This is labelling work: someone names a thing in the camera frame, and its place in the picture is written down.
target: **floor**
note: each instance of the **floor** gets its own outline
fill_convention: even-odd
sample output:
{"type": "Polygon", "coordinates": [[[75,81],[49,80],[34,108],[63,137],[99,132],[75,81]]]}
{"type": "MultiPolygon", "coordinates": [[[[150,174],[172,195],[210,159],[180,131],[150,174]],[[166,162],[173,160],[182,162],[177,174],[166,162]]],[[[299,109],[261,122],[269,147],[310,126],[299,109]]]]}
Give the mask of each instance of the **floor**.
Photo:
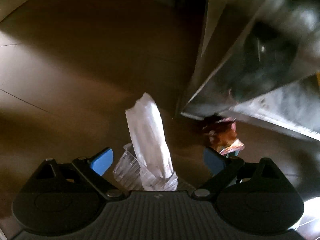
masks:
{"type": "MultiPolygon", "coordinates": [[[[17,229],[10,202],[44,158],[70,162],[109,146],[116,164],[130,142],[125,109],[144,92],[160,109],[177,173],[195,187],[210,177],[194,121],[175,117],[202,18],[152,0],[29,0],[0,23],[0,228],[8,238],[17,229]]],[[[237,132],[245,161],[271,157],[305,200],[320,196],[318,143],[245,123],[237,132]]],[[[111,170],[105,177],[114,183],[111,170]]]]}

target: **plastic bag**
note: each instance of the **plastic bag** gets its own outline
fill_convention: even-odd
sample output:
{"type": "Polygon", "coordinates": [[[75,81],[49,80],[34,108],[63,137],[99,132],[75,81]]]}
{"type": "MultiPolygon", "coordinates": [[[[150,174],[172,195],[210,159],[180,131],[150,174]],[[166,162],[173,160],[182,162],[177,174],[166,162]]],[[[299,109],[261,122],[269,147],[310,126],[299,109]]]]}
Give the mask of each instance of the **plastic bag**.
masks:
{"type": "Polygon", "coordinates": [[[135,155],[140,164],[143,188],[148,191],[176,190],[178,177],[173,171],[156,103],[149,94],[144,93],[134,107],[125,113],[135,155]]]}

